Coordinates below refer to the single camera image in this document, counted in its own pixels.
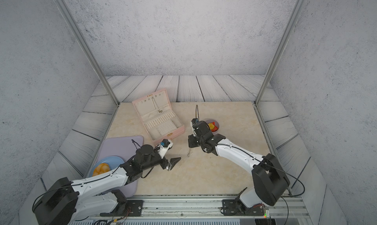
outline gray concrete wall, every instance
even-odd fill
[[[99,79],[53,0],[0,0],[0,60],[0,224],[8,224]]]
[[[65,0],[105,75],[264,74],[296,0]]]
[[[350,224],[377,219],[377,0],[308,0],[272,79]]]

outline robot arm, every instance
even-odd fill
[[[190,148],[201,147],[206,153],[227,158],[252,175],[254,187],[246,188],[236,198],[241,213],[256,204],[273,206],[288,188],[290,182],[275,156],[255,154],[237,146],[221,134],[213,135],[204,121],[193,119],[191,125],[193,134],[188,138]]]
[[[66,225],[87,216],[105,213],[106,216],[121,216],[127,211],[127,199],[120,190],[107,194],[102,192],[134,182],[144,170],[160,165],[171,170],[180,157],[165,158],[173,143],[164,139],[157,147],[143,145],[136,155],[118,168],[94,177],[69,181],[64,177],[51,186],[33,206],[40,225]]]

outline yellow food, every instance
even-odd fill
[[[212,123],[209,123],[208,126],[210,127],[210,130],[214,129],[214,125]]]
[[[93,176],[100,175],[110,171],[110,167],[107,163],[102,163],[94,169]]]

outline black cable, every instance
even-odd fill
[[[135,156],[136,155],[134,155],[134,156],[131,156],[131,158],[129,158],[125,163],[128,163],[128,162],[130,162],[133,158],[135,158]]]
[[[105,176],[105,177],[102,177],[102,178],[99,178],[99,179],[96,179],[96,180],[93,180],[93,181],[90,181],[90,182],[84,182],[84,183],[80,183],[80,184],[76,184],[76,185],[68,185],[68,186],[64,186],[64,187],[58,187],[58,188],[55,188],[55,189],[53,189],[53,190],[49,190],[49,191],[46,191],[45,193],[42,193],[40,196],[38,196],[35,200],[34,200],[34,203],[33,203],[33,206],[31,207],[31,211],[34,213],[34,205],[35,205],[35,203],[37,202],[37,199],[39,198],[39,197],[41,197],[41,196],[43,196],[44,194],[47,194],[47,193],[49,193],[49,192],[52,192],[52,191],[54,191],[54,190],[59,190],[59,189],[62,189],[62,188],[65,188],[65,187],[73,187],[73,186],[80,186],[80,185],[83,185],[83,184],[88,184],[88,183],[91,183],[91,182],[96,182],[96,181],[98,181],[98,180],[102,180],[102,179],[104,179],[104,178],[106,178],[106,177],[109,177],[110,175],[107,175],[107,176]]]
[[[282,199],[285,201],[285,203],[286,203],[286,209],[287,209],[286,219],[285,219],[285,223],[284,223],[284,225],[285,225],[286,222],[288,221],[289,208],[288,208],[288,203],[286,202],[286,200],[283,197],[282,197]]]
[[[238,148],[238,147],[230,146],[230,145],[227,145],[227,144],[220,144],[220,143],[218,143],[218,145],[225,145],[225,146],[228,146],[228,147],[236,148],[236,149],[238,149],[238,150],[240,150],[240,151],[246,153],[248,156],[250,156],[251,158],[255,159],[256,161],[261,162],[260,160],[254,158],[252,155],[250,155],[249,153],[245,152],[244,150],[242,150],[242,149],[240,149],[240,148]],[[285,171],[283,171],[283,170],[280,170],[280,169],[278,169],[278,168],[275,168],[275,167],[273,167],[273,166],[270,166],[270,165],[266,164],[265,162],[261,162],[261,163],[267,165],[268,167],[271,167],[271,168],[274,168],[274,169],[276,169],[276,170],[278,170],[278,171],[281,171],[281,172],[283,172],[283,173],[285,173],[285,174],[288,174],[289,176],[291,176],[291,177],[293,177],[294,179],[296,179],[297,181],[299,181],[299,183],[301,183],[301,185],[304,187],[303,192],[300,193],[300,194],[293,195],[293,196],[281,196],[281,197],[295,197],[295,196],[300,196],[300,195],[304,194],[304,192],[305,192],[305,186],[304,186],[304,184],[303,184],[298,178],[296,178],[295,176],[293,176],[293,175],[291,175],[291,174],[289,174],[289,173],[287,173],[287,172],[285,172]]]
[[[101,220],[97,220],[97,221],[95,221],[95,222],[93,223],[93,225],[100,225],[100,223],[102,223],[102,222],[104,222],[104,223],[107,224],[107,220],[101,219]]]
[[[199,107],[198,107],[198,105],[196,105],[196,107],[195,107],[195,119],[198,119],[198,122],[199,122]]]
[[[128,209],[127,209],[127,215],[125,216],[125,217],[123,217],[123,218],[120,218],[120,219],[117,219],[117,222],[118,222],[118,220],[121,220],[121,219],[127,219],[128,218],[128,215],[129,215],[129,213],[130,213],[130,210],[131,210],[131,208],[130,207],[128,207]],[[105,225],[110,225],[112,222],[114,222],[114,216],[113,216],[113,218],[110,220],[110,222],[107,222],[107,220],[106,220],[106,224]]]
[[[228,147],[234,147],[234,146],[230,146],[230,145],[227,145],[227,144],[220,144],[220,143],[218,143],[218,145],[225,145],[225,146],[228,146]],[[246,153],[248,156],[250,156],[251,158],[255,159],[256,161],[261,162],[260,160],[254,158],[252,155],[250,155],[249,153],[245,152],[244,150],[242,150],[242,149],[240,149],[240,148],[238,148],[238,147],[234,147],[234,148],[236,148],[236,149],[238,149],[238,150],[240,150],[240,151]],[[300,194],[293,195],[293,196],[281,196],[281,198],[282,198],[282,199],[284,200],[284,202],[286,203],[286,209],[287,209],[287,215],[286,215],[286,219],[285,219],[285,223],[284,223],[284,225],[285,225],[286,222],[288,221],[289,207],[288,207],[288,203],[286,202],[286,200],[284,199],[284,197],[294,197],[294,196],[300,196],[300,195],[304,194],[304,192],[305,192],[305,186],[304,186],[304,184],[303,184],[298,178],[296,178],[295,176],[293,176],[293,175],[291,175],[291,174],[289,174],[289,173],[287,173],[287,172],[285,172],[285,171],[282,171],[282,170],[280,170],[280,169],[278,169],[278,168],[275,168],[275,167],[273,167],[273,166],[269,166],[269,165],[266,164],[265,162],[261,162],[261,163],[267,165],[268,167],[271,167],[271,168],[274,168],[274,169],[276,169],[276,170],[278,170],[278,171],[281,171],[281,172],[283,172],[283,173],[285,173],[285,174],[288,174],[289,176],[291,176],[291,177],[293,177],[294,179],[296,179],[297,181],[299,181],[299,183],[301,183],[301,185],[304,187],[303,192],[300,193]]]
[[[147,173],[147,175],[145,175],[145,177],[141,176],[141,178],[146,178],[148,176],[148,174],[152,171],[153,168],[154,168],[154,166],[150,169],[150,171]]]
[[[84,219],[81,219],[81,220],[75,220],[76,222],[79,222],[79,221],[83,221],[83,220],[85,220],[85,219],[87,219],[87,218],[89,218],[89,216],[87,216],[86,218],[84,218]]]
[[[211,129],[210,129],[210,126],[208,126],[207,123],[206,123],[206,126],[207,126],[208,130],[209,130],[210,132],[212,132]],[[203,136],[203,131],[202,131],[200,128],[198,128],[198,129],[200,130],[200,134],[201,134],[201,136]],[[202,146],[202,138],[201,138],[201,137],[199,137],[199,142],[200,142],[200,146]]]
[[[133,139],[131,139],[131,141],[132,141],[132,143],[134,144],[134,146],[136,147],[136,150],[141,148],[141,146],[139,145],[139,143],[135,142]]]

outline blue plate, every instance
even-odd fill
[[[110,167],[110,170],[116,169],[118,166],[124,163],[124,160],[118,156],[108,156],[98,161],[91,169],[89,177],[92,177],[94,169],[102,163],[107,163]]]

